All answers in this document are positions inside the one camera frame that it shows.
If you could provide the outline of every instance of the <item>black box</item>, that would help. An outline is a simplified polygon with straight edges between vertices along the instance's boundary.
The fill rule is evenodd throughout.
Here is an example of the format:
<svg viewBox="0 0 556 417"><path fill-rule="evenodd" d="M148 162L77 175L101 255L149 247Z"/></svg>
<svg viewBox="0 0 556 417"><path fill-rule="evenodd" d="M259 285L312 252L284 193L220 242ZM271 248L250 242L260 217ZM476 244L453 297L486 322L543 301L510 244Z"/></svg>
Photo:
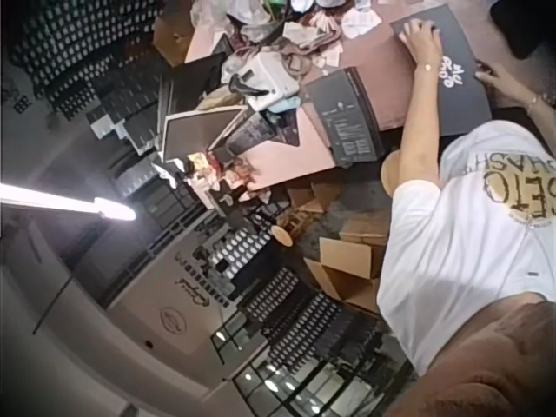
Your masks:
<svg viewBox="0 0 556 417"><path fill-rule="evenodd" d="M306 87L339 165L373 162L384 154L384 145L373 107L355 67L338 69Z"/></svg>

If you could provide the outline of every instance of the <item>white t-shirt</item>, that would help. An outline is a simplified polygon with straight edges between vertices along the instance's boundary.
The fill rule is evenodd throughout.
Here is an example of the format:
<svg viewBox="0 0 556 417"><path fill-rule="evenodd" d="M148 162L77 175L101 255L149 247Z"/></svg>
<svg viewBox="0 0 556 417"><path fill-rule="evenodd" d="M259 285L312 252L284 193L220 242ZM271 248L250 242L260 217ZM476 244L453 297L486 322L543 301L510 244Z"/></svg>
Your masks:
<svg viewBox="0 0 556 417"><path fill-rule="evenodd" d="M494 301L525 292L556 301L556 162L537 139L486 123L446 149L440 181L395 190L378 293L419 374Z"/></svg>

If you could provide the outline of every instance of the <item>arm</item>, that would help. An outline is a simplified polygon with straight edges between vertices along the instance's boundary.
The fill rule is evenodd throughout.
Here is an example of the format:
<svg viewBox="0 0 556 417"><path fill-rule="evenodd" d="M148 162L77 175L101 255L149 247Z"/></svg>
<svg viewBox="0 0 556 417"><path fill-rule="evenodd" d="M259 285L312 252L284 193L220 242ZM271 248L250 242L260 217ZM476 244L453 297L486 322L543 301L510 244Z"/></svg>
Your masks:
<svg viewBox="0 0 556 417"><path fill-rule="evenodd" d="M442 48L438 30L430 22L406 23L401 41L409 48L417 69L401 138L398 185L411 180L439 184L438 70Z"/></svg>
<svg viewBox="0 0 556 417"><path fill-rule="evenodd" d="M477 72L477 78L485 84L492 85L500 93L512 98L519 106L527 109L548 148L552 151L553 156L556 156L556 113L554 110L515 79L502 65L497 63L488 65L493 69L493 74Z"/></svg>

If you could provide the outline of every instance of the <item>computer monitor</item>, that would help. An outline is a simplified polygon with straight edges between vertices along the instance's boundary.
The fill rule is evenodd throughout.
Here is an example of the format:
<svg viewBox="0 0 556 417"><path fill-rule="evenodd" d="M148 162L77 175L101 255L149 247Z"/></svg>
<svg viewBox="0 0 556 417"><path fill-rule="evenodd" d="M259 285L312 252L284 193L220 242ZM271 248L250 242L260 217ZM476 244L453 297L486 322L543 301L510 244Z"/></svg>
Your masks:
<svg viewBox="0 0 556 417"><path fill-rule="evenodd" d="M194 110L204 93L221 84L225 53L184 63L162 74L158 91L158 135L162 137L167 115Z"/></svg>
<svg viewBox="0 0 556 417"><path fill-rule="evenodd" d="M210 150L247 106L193 110L166 116L162 136L163 160L183 158Z"/></svg>

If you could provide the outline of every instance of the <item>white logo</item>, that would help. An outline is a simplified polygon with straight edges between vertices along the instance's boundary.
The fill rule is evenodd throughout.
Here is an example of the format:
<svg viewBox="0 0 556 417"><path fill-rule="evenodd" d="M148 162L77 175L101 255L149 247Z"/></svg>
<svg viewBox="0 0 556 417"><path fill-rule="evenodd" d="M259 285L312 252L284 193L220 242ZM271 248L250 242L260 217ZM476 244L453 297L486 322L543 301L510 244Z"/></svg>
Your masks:
<svg viewBox="0 0 556 417"><path fill-rule="evenodd" d="M461 65L453 63L451 58L444 56L442 58L442 65L440 66L438 77L441 80L444 80L443 83L448 89L451 89L456 84L463 85L463 79L460 74L463 74L464 72L465 71L461 68Z"/></svg>

